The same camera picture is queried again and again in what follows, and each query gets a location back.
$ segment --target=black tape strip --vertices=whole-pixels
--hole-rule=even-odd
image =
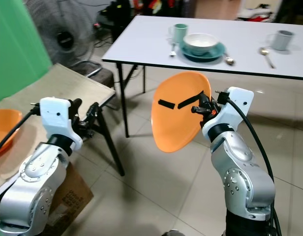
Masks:
[[[164,107],[168,107],[168,108],[170,108],[170,109],[174,109],[174,107],[175,107],[175,104],[174,103],[172,103],[172,102],[167,102],[167,101],[165,101],[165,100],[162,100],[162,99],[160,99],[159,101],[158,101],[158,104],[159,105],[161,105],[161,106],[164,106]]]
[[[187,100],[181,102],[178,104],[178,109],[181,109],[182,107],[185,107],[193,102],[195,102],[196,100],[199,100],[200,99],[200,94],[201,93],[204,93],[204,91],[201,91],[198,95],[195,95],[191,98],[188,98]]]

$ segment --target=green screen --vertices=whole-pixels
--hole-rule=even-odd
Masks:
[[[0,100],[38,80],[50,66],[22,0],[0,0]]]

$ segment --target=orange plate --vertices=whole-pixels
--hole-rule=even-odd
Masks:
[[[211,86],[206,76],[199,72],[187,71],[170,77],[157,88],[151,108],[152,132],[158,148],[164,152],[174,152],[189,142],[201,129],[203,116],[191,112],[199,100],[178,109],[178,104],[201,91],[211,97]],[[174,109],[158,104],[162,99],[175,103]]]
[[[0,142],[14,128],[14,126],[22,119],[22,113],[17,110],[2,109],[0,110]],[[18,129],[9,137],[5,144],[0,148],[0,152],[5,150],[12,142]]]

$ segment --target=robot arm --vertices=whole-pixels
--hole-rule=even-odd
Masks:
[[[224,94],[247,114],[253,92],[230,87],[220,96]],[[207,97],[202,98],[200,106],[193,107],[192,112],[204,115],[202,132],[211,141],[212,164],[224,186],[227,207],[227,228],[224,235],[267,236],[267,221],[271,214],[270,205],[275,198],[275,186],[236,132],[242,118],[229,103],[216,109],[216,102]]]
[[[33,155],[24,160],[20,176],[3,196],[0,236],[35,236],[43,231],[54,193],[65,179],[68,157],[81,147],[82,137],[91,136],[88,127],[94,121],[98,104],[91,106],[87,120],[79,121],[81,103],[81,99],[40,100],[42,124],[49,140],[40,143]]]

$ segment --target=cardboard box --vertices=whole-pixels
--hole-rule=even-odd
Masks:
[[[62,235],[92,198],[91,190],[70,163],[65,180],[54,195],[48,223],[41,235]]]

